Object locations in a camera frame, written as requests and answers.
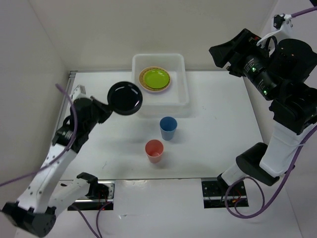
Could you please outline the black plate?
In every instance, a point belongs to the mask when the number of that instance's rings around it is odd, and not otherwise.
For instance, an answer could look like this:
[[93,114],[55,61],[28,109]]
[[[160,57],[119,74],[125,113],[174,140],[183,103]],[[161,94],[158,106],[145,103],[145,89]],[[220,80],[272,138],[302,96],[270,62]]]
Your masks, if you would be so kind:
[[107,94],[107,101],[114,112],[129,116],[139,111],[143,103],[143,95],[135,84],[121,81],[111,86]]

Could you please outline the green plastic plate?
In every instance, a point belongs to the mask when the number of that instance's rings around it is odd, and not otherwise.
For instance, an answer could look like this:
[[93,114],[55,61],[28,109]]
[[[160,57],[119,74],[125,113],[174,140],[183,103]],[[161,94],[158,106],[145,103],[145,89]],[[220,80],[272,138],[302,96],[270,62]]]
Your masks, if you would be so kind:
[[162,69],[153,68],[147,70],[143,75],[144,83],[153,89],[161,89],[170,82],[170,76]]

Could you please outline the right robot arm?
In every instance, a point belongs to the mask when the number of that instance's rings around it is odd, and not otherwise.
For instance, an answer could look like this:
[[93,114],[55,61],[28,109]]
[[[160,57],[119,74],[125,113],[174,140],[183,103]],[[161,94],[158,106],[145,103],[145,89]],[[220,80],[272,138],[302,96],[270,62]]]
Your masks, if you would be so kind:
[[297,146],[317,121],[317,91],[305,84],[316,67],[317,55],[304,41],[262,39],[248,29],[209,52],[216,66],[248,78],[270,101],[275,122],[269,143],[259,142],[237,156],[217,177],[217,189],[228,195],[234,183],[246,176],[274,185],[292,168]]

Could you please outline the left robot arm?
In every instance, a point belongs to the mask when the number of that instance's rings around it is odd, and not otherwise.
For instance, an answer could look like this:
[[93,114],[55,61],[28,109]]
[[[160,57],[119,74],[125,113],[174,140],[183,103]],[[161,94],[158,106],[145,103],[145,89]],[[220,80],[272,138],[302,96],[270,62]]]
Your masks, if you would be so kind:
[[14,226],[39,238],[52,230],[58,215],[77,199],[103,199],[109,194],[106,185],[99,183],[96,176],[85,172],[54,193],[66,168],[88,140],[89,133],[112,113],[110,106],[94,98],[74,100],[73,109],[76,111],[71,112],[56,131],[42,171],[35,175],[15,202],[7,202],[1,210]]

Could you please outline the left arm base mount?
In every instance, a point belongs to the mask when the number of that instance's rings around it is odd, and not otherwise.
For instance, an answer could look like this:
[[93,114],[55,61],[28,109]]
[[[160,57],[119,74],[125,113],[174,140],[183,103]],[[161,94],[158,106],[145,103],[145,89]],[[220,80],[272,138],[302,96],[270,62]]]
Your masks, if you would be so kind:
[[67,211],[75,211],[78,208],[80,211],[98,211],[103,205],[108,203],[102,210],[113,209],[113,199],[115,190],[114,180],[98,181],[99,188],[91,197],[83,196],[77,199]]

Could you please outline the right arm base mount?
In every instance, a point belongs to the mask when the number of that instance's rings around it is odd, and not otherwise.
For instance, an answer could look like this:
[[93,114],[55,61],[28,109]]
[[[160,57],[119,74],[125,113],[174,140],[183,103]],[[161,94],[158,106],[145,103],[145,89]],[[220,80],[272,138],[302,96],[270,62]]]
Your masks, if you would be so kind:
[[[205,209],[225,208],[226,188],[220,186],[216,178],[201,179],[203,202]],[[229,208],[248,207],[247,193],[244,182],[234,186],[228,194],[227,203]]]

